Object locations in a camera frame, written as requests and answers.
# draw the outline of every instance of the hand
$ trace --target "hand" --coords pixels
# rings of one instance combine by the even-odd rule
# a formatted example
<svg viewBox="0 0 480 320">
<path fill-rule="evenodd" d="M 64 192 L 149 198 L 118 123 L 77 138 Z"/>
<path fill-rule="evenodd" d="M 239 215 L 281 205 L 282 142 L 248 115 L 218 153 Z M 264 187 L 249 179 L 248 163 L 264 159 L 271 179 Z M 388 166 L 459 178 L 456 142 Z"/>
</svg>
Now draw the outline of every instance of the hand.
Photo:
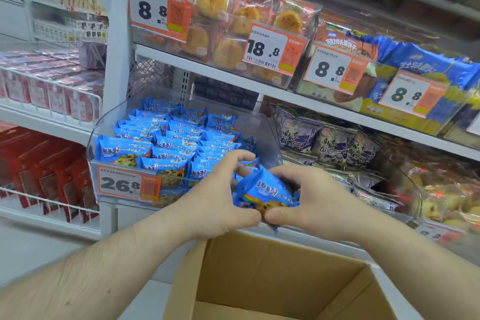
<svg viewBox="0 0 480 320">
<path fill-rule="evenodd" d="M 265 220 L 270 224 L 295 226 L 327 240 L 354 241 L 360 226 L 376 214 L 320 168 L 285 164 L 270 172 L 300 188 L 300 205 L 268 210 Z"/>
<path fill-rule="evenodd" d="M 239 161 L 254 159 L 254 153 L 243 149 L 227 153 L 207 177 L 171 205 L 180 210 L 181 223 L 188 227 L 190 239 L 218 237 L 260 223 L 259 211 L 233 205 L 230 186 L 234 172 L 242 177 L 251 173 Z"/>
</svg>

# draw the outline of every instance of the cardboard box flap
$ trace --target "cardboard box flap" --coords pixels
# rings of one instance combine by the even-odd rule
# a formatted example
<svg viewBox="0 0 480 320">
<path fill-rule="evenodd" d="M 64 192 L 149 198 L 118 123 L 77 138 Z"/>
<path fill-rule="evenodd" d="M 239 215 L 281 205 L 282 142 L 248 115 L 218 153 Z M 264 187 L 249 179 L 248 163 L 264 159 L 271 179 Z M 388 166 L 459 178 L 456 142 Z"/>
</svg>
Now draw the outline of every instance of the cardboard box flap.
<svg viewBox="0 0 480 320">
<path fill-rule="evenodd" d="M 166 301 L 163 319 L 191 320 L 206 246 L 207 242 L 199 242 L 183 258 Z"/>
<path fill-rule="evenodd" d="M 397 319 L 369 265 L 366 265 L 316 318 L 351 319 Z"/>
<path fill-rule="evenodd" d="M 286 320 L 284 316 L 197 301 L 191 320 Z"/>
<path fill-rule="evenodd" d="M 234 232 L 209 242 L 196 299 L 315 319 L 364 267 L 356 259 Z"/>
</svg>

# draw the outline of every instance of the right hand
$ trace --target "right hand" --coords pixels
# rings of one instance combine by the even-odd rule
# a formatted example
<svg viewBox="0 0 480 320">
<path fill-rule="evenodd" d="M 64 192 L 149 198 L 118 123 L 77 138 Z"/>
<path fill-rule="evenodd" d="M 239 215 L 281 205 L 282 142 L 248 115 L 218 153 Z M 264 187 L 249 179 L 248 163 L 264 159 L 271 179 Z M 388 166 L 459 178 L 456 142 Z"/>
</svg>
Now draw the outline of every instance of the right hand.
<svg viewBox="0 0 480 320">
<path fill-rule="evenodd" d="M 265 220 L 270 224 L 295 226 L 327 240 L 354 241 L 360 226 L 376 214 L 320 168 L 284 164 L 270 172 L 300 188 L 300 205 L 268 210 Z"/>
</svg>

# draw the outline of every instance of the left hand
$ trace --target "left hand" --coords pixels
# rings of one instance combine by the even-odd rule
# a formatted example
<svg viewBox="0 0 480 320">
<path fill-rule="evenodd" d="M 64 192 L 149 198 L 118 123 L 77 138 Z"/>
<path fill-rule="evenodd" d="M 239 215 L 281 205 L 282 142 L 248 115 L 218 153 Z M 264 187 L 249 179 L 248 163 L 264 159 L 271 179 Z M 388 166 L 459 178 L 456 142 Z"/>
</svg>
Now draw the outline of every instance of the left hand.
<svg viewBox="0 0 480 320">
<path fill-rule="evenodd" d="M 239 161 L 252 161 L 255 154 L 236 149 L 225 155 L 200 183 L 171 207 L 179 210 L 179 222 L 186 226 L 190 239 L 208 239 L 251 226 L 257 226 L 262 216 L 252 208 L 233 205 L 231 180 L 233 173 L 242 177 L 251 172 Z"/>
</svg>

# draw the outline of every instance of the forearm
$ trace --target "forearm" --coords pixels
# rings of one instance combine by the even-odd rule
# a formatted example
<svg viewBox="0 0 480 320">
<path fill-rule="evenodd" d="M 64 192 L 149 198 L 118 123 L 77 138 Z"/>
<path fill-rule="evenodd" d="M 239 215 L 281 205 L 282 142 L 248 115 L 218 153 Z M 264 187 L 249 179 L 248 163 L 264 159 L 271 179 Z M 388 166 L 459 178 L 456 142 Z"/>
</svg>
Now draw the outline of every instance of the forearm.
<svg viewBox="0 0 480 320">
<path fill-rule="evenodd" d="M 117 319 L 188 233 L 175 205 L 0 290 L 0 319 Z"/>
<path fill-rule="evenodd" d="M 353 238 L 425 320 L 480 316 L 480 268 L 380 212 Z"/>
</svg>

